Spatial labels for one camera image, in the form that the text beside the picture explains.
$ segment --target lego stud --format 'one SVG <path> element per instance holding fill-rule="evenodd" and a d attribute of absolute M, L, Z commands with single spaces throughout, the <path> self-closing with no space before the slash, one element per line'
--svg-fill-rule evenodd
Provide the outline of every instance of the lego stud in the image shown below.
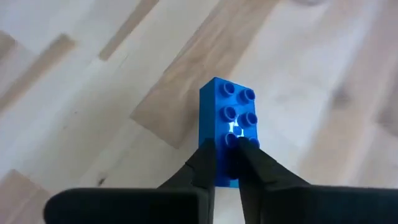
<path fill-rule="evenodd" d="M 220 86 L 220 92 L 225 97 L 230 97 L 235 93 L 235 86 L 232 83 L 226 82 Z"/>
<path fill-rule="evenodd" d="M 260 148 L 260 142 L 256 138 L 249 138 L 249 142 L 256 147 Z"/>
<path fill-rule="evenodd" d="M 252 112 L 244 113 L 240 116 L 240 123 L 245 128 L 250 128 L 257 124 L 257 116 Z"/>
<path fill-rule="evenodd" d="M 227 148 L 234 148 L 238 144 L 238 137 L 233 133 L 228 133 L 224 136 L 223 141 Z"/>
<path fill-rule="evenodd" d="M 237 112 L 235 108 L 232 106 L 225 106 L 221 109 L 221 117 L 226 121 L 226 122 L 232 122 L 236 119 Z"/>
<path fill-rule="evenodd" d="M 242 101 L 244 103 L 250 103 L 256 99 L 256 95 L 254 94 L 254 91 L 251 89 L 244 89 L 239 93 Z"/>

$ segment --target wooden floor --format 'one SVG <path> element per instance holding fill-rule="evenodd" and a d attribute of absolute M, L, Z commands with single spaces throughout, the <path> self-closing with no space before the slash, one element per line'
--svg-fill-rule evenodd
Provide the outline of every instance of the wooden floor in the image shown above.
<path fill-rule="evenodd" d="M 309 182 L 398 187 L 397 21 L 395 0 L 1 1 L 0 179 L 157 187 L 218 76 L 256 92 L 262 149 Z M 217 189 L 215 223 L 242 220 Z"/>

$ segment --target lego brick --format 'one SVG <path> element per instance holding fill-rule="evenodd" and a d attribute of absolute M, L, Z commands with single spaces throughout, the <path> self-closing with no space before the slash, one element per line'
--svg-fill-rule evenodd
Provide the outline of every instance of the lego brick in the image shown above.
<path fill-rule="evenodd" d="M 212 138 L 216 143 L 216 186 L 239 187 L 227 174 L 226 153 L 238 137 L 247 137 L 259 146 L 254 91 L 221 78 L 200 89 L 199 145 Z"/>

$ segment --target blue lego duplo brick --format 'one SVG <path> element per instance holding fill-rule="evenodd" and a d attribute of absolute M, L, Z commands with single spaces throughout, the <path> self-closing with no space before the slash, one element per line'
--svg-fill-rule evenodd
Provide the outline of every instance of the blue lego duplo brick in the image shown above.
<path fill-rule="evenodd" d="M 244 136 L 259 146 L 254 91 L 221 78 L 200 89 L 199 145 L 206 138 L 216 143 L 216 186 L 239 187 L 227 174 L 226 152 Z"/>

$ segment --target black robotic claw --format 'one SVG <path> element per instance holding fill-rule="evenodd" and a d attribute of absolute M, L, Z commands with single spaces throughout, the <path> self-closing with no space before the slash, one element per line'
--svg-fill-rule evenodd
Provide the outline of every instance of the black robotic claw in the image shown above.
<path fill-rule="evenodd" d="M 48 224 L 212 223 L 216 149 L 207 139 L 158 189 L 73 189 L 46 204 Z M 311 185 L 246 138 L 228 155 L 246 223 L 398 223 L 398 190 Z"/>

